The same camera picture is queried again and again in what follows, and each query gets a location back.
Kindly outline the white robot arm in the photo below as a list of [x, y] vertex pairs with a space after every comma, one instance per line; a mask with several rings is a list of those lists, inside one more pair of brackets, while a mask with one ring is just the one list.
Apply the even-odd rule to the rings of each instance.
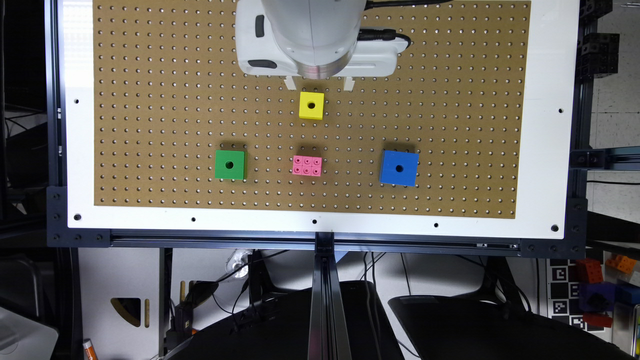
[[355, 80], [394, 73], [411, 39], [393, 28], [364, 27], [365, 0], [240, 0], [236, 7], [237, 62], [249, 75]]

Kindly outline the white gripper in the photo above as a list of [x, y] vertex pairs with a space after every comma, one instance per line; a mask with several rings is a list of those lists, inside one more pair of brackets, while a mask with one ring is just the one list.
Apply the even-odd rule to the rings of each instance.
[[345, 77], [343, 90], [352, 92], [353, 77], [393, 74], [398, 55], [409, 40], [392, 28], [361, 25], [365, 0], [240, 0], [235, 40], [237, 62], [250, 75]]

